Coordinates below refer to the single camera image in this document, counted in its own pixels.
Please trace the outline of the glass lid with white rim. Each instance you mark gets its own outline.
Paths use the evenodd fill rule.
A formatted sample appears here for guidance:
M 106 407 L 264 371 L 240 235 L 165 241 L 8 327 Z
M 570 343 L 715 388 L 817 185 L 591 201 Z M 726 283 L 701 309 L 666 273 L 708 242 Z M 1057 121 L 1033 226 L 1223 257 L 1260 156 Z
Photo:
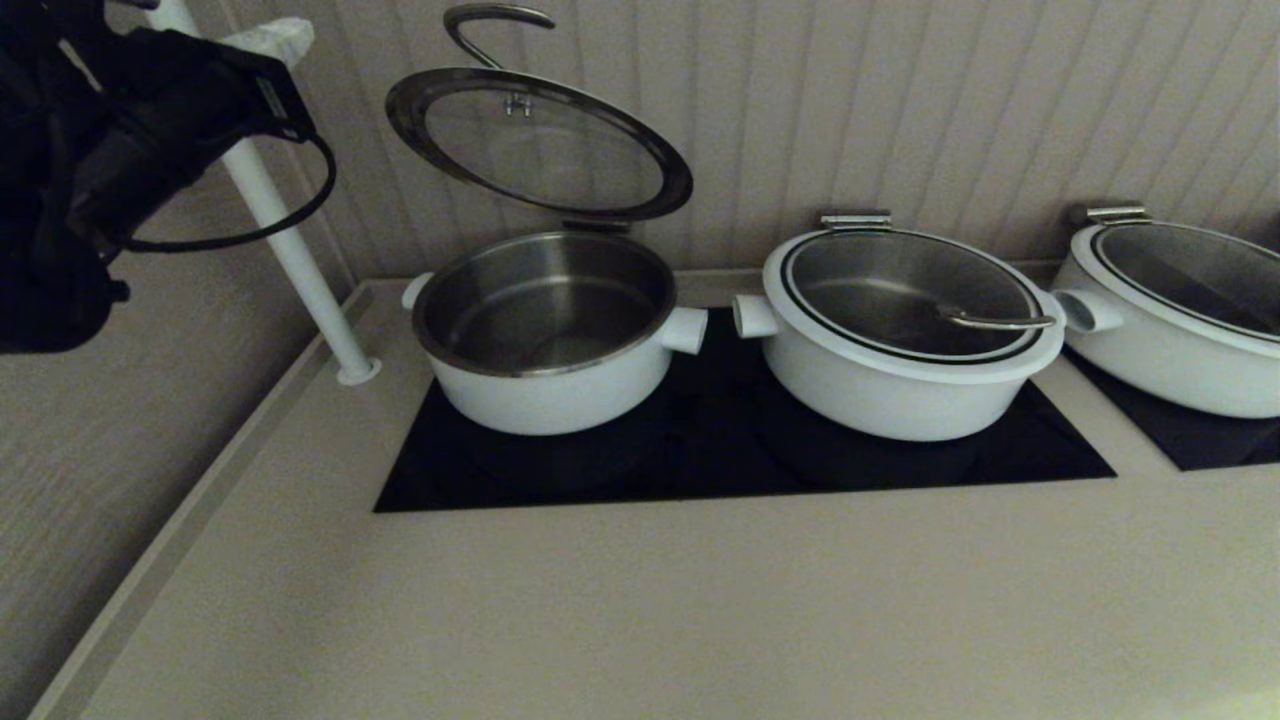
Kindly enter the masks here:
M 1179 329 L 1280 359 L 1280 252 L 1192 225 L 1121 222 L 1078 231 L 1070 259 Z
M 692 170 L 667 138 L 580 88 L 506 69 L 465 36 L 479 20 L 556 27 L 547 13 L 508 3 L 447 9 L 445 32 L 474 65 L 392 86 L 387 119 L 412 152 L 465 183 L 589 222 L 644 222 L 687 204 Z
M 818 231 L 774 249 L 765 296 L 803 338 L 842 359 L 951 386 L 1020 380 L 1065 342 L 1060 304 L 969 245 L 913 231 Z

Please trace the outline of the white pot with steel insert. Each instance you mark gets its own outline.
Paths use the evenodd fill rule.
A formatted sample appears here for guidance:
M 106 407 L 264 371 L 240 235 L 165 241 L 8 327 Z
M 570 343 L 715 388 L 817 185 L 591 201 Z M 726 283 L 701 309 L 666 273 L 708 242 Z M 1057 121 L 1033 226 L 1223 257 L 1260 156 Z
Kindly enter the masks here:
M 623 237 L 554 231 L 504 240 L 415 277 L 402 300 L 447 398 L 481 427 L 559 436 L 645 401 L 709 313 Z
M 1217 343 L 1153 316 L 1085 277 L 1069 255 L 1051 286 L 1066 346 L 1120 380 L 1220 416 L 1280 416 L 1280 359 Z
M 739 336 L 760 341 L 767 366 L 797 401 L 854 430 L 911 442 L 973 436 L 993 425 L 1032 378 L 951 386 L 878 372 L 803 338 L 778 318 L 764 281 L 763 288 L 733 300 Z

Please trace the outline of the white support pole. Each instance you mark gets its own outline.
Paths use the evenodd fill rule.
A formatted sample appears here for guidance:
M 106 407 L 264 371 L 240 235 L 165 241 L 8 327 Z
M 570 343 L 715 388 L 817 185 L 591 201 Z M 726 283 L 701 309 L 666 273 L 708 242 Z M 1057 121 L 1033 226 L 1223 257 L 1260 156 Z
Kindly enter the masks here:
M 175 29 L 193 37 L 201 35 L 186 0 L 161 0 L 159 9 L 147 12 L 146 17 L 155 29 Z M 221 163 L 260 227 L 285 218 L 282 195 L 251 140 L 233 145 L 221 156 Z M 302 234 L 297 229 L 284 229 L 270 234 L 268 245 L 338 361 L 338 382 L 358 386 L 376 377 L 381 370 L 380 361 L 360 347 Z

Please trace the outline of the large black induction cooktop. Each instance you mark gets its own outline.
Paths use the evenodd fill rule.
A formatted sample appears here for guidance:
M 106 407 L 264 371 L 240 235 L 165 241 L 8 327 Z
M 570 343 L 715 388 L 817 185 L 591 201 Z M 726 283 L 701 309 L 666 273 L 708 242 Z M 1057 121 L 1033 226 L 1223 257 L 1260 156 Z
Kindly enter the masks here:
M 658 388 L 600 427 L 515 436 L 461 415 L 439 384 L 390 470 L 375 512 L 636 503 L 1114 477 L 1114 469 L 1033 383 L 989 428 L 906 442 L 852 430 L 810 410 L 710 311 L 696 356 L 675 356 Z

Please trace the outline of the small black induction cooktop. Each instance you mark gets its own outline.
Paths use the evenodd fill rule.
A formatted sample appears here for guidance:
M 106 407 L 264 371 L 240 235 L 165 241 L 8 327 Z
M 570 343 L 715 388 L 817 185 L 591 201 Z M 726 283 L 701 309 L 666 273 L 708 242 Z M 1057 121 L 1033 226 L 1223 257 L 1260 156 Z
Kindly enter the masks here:
M 1280 462 L 1280 418 L 1240 419 L 1183 407 L 1110 375 L 1071 348 L 1062 355 L 1183 471 Z

